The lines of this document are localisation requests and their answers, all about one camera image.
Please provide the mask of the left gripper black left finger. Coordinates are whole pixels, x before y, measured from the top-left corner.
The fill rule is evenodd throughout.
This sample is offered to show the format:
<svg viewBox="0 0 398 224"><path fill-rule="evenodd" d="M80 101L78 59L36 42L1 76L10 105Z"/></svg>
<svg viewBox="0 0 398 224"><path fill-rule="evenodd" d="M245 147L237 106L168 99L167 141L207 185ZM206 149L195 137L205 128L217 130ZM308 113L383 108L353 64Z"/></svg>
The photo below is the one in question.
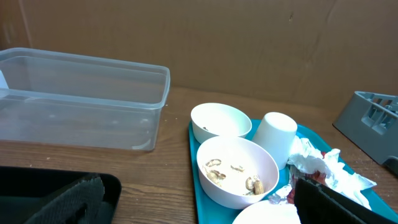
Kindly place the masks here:
<svg viewBox="0 0 398 224"><path fill-rule="evenodd" d="M86 175L40 199L24 223L95 223L101 213L103 196L101 177Z"/></svg>

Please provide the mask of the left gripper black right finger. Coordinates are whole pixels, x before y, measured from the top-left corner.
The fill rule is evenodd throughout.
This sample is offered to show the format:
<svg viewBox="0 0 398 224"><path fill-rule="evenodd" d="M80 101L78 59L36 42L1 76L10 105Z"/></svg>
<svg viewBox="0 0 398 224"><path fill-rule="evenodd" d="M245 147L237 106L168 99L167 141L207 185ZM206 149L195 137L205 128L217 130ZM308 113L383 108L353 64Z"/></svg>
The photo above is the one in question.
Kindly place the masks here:
<svg viewBox="0 0 398 224"><path fill-rule="evenodd" d="M396 224L306 177L295 184L294 205L301 224Z"/></svg>

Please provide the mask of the red snack wrapper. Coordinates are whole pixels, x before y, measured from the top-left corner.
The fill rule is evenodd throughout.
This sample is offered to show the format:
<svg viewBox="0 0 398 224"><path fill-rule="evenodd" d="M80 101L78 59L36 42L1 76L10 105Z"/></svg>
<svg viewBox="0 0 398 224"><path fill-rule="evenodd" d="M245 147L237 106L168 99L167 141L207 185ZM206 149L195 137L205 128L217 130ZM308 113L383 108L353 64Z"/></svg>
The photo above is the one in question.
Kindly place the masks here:
<svg viewBox="0 0 398 224"><path fill-rule="evenodd" d="M288 165L290 166L289 184L292 187L287 196L287 201L294 204L295 184L301 177L308 177L325 185L326 172L319 169L325 165L323 160L325 152L305 152L293 153L289 156Z"/></svg>

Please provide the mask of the white napkin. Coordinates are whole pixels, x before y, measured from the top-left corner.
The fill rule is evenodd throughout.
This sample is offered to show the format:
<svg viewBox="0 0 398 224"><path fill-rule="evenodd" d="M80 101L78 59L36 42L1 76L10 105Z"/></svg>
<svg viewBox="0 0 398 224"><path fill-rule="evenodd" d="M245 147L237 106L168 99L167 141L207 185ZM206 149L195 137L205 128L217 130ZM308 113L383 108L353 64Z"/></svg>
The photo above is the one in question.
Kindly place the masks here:
<svg viewBox="0 0 398 224"><path fill-rule="evenodd" d="M368 199L361 192L377 183L357 173L350 174L344 170L345 164L339 158L339 149L321 152L308 138L296 136L287 161L288 184L272 194L269 200L272 204L292 203L296 182L301 177L308 177L370 209Z"/></svg>

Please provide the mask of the pink bowl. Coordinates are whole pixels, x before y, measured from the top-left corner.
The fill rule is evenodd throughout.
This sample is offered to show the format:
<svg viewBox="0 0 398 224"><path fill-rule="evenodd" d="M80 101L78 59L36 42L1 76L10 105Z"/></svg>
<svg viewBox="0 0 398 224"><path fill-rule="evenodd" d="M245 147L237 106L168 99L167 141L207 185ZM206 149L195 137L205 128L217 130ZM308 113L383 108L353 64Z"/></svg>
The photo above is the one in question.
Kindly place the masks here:
<svg viewBox="0 0 398 224"><path fill-rule="evenodd" d="M196 159L202 189L227 208L244 209L257 203L279 182L272 156L244 138L209 138L198 147Z"/></svg>

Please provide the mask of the white bowl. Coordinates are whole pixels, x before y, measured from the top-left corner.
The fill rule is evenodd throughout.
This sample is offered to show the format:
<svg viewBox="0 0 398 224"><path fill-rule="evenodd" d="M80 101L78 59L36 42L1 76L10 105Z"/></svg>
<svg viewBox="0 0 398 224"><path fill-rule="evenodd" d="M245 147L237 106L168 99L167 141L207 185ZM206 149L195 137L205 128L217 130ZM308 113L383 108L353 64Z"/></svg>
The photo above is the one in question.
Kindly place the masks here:
<svg viewBox="0 0 398 224"><path fill-rule="evenodd" d="M215 136L245 138L252 129L252 122L245 113L221 103L197 105L190 116L193 135L199 143Z"/></svg>

